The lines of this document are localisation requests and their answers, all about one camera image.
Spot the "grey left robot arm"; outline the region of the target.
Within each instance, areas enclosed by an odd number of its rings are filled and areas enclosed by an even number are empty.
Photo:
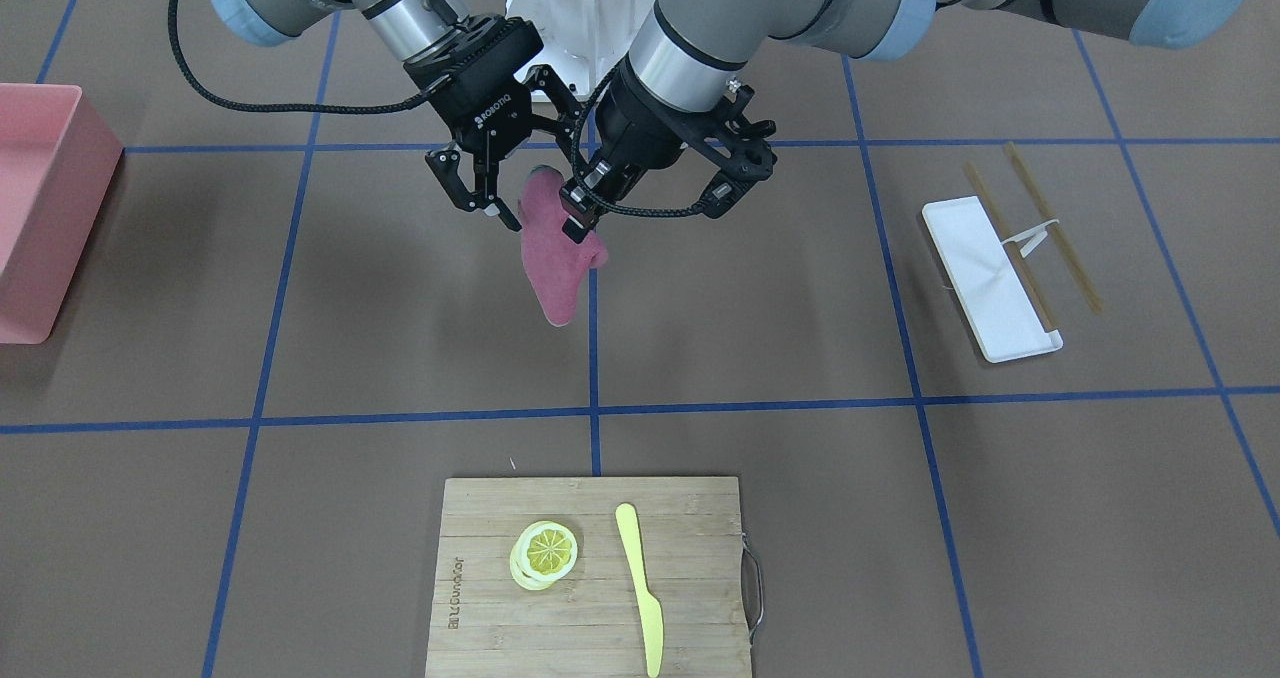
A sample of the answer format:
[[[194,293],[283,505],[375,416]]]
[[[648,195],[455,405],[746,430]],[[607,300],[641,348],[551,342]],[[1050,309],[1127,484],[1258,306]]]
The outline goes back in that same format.
[[[904,58],[937,12],[1010,12],[1137,46],[1202,43],[1244,0],[654,0],[627,52],[591,95],[600,139],[572,157],[562,230],[585,240],[604,214],[721,217],[768,180],[774,125],[750,122],[731,87],[768,40],[855,60]]]

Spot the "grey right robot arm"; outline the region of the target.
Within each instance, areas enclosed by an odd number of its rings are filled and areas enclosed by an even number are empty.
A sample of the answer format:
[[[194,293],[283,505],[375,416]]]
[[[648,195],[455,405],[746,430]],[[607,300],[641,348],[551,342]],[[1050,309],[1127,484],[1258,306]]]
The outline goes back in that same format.
[[[466,0],[210,0],[233,35],[255,46],[280,46],[326,17],[361,14],[416,86],[412,99],[381,107],[278,104],[279,113],[378,116],[420,105],[447,125],[447,148],[428,168],[457,209],[480,210],[520,230],[500,200],[500,162],[534,130],[532,99],[517,78],[543,49],[521,17],[471,12]]]

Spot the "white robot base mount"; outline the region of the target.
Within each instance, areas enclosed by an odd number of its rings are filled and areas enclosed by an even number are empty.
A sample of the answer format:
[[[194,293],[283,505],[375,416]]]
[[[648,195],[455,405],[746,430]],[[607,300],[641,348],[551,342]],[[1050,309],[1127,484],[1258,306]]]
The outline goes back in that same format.
[[[515,72],[526,81],[532,67],[552,67],[576,99],[623,58],[654,0],[506,0],[507,17],[538,28],[543,49]]]

